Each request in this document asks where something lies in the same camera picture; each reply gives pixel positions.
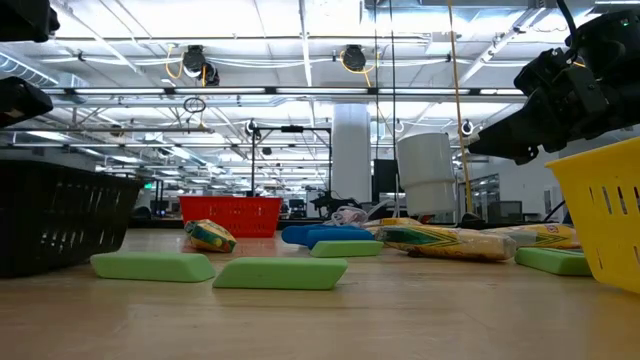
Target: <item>yellow basket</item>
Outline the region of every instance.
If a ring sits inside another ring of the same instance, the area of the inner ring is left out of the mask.
[[[640,138],[552,161],[593,276],[640,293]]]

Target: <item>white column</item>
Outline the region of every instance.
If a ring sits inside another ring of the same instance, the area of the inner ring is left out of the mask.
[[[367,104],[333,107],[331,187],[342,198],[371,201],[370,121]]]

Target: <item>black plastic basket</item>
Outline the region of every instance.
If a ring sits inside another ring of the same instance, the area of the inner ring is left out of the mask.
[[[0,277],[116,251],[142,183],[37,161],[0,160]]]

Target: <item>white wall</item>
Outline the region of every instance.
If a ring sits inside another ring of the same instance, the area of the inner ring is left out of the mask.
[[[500,176],[500,200],[522,201],[522,211],[544,216],[545,189],[559,186],[551,170],[544,164],[557,160],[558,154],[541,151],[536,159],[525,165],[516,165],[512,160],[490,158],[488,164],[474,164],[470,169],[471,179],[488,175]]]

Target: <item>wooden table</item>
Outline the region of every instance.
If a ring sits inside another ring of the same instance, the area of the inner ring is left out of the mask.
[[[123,248],[181,251],[180,230]],[[308,256],[279,239],[210,255]],[[514,263],[349,259],[334,291],[97,279],[89,265],[0,281],[0,359],[640,359],[640,295]]]

